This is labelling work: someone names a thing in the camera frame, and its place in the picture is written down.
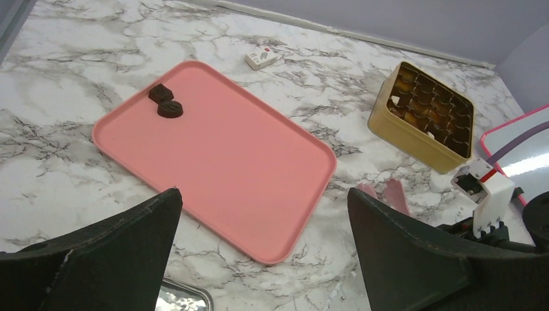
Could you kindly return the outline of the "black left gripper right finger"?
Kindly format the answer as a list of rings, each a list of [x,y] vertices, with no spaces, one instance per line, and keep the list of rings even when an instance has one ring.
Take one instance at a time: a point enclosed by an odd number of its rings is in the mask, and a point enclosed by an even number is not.
[[[522,212],[533,245],[452,235],[357,188],[347,199],[372,310],[548,309],[547,193]]]

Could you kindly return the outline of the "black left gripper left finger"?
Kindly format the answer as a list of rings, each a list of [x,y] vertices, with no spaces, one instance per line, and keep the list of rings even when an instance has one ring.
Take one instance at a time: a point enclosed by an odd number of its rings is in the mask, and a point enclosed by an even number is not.
[[[170,188],[71,233],[1,254],[2,310],[153,310],[182,211]]]

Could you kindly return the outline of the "silver tin lid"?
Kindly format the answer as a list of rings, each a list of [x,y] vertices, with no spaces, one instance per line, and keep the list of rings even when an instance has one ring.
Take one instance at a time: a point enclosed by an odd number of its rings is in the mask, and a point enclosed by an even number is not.
[[[164,277],[155,310],[213,311],[214,300],[209,292],[202,287]]]

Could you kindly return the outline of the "pink silicone tongs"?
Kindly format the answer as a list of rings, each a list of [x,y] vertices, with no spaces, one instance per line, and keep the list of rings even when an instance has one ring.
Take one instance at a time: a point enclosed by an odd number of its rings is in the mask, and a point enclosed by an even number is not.
[[[371,197],[375,199],[379,199],[377,197],[377,193],[374,190],[373,187],[370,185],[365,185],[364,183],[358,184],[357,188]],[[388,203],[388,205],[395,209],[396,211],[399,211],[402,214],[405,214],[407,216],[411,216],[410,209],[407,204],[405,191],[402,185],[402,182],[400,180],[391,178],[385,183],[385,188],[383,192],[385,199]]]

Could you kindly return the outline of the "pink plastic tray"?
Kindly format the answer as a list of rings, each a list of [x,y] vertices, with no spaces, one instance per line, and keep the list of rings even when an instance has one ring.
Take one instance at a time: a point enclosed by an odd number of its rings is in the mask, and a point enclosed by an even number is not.
[[[181,103],[168,119],[145,88],[96,122],[97,148],[262,264],[292,252],[337,167],[332,149],[206,63],[155,81]]]

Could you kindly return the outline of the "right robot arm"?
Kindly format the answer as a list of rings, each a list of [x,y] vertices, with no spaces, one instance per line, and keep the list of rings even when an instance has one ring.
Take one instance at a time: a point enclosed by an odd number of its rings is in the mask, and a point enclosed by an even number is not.
[[[348,215],[372,310],[547,310],[548,196],[505,223],[511,244],[453,235],[352,188]]]

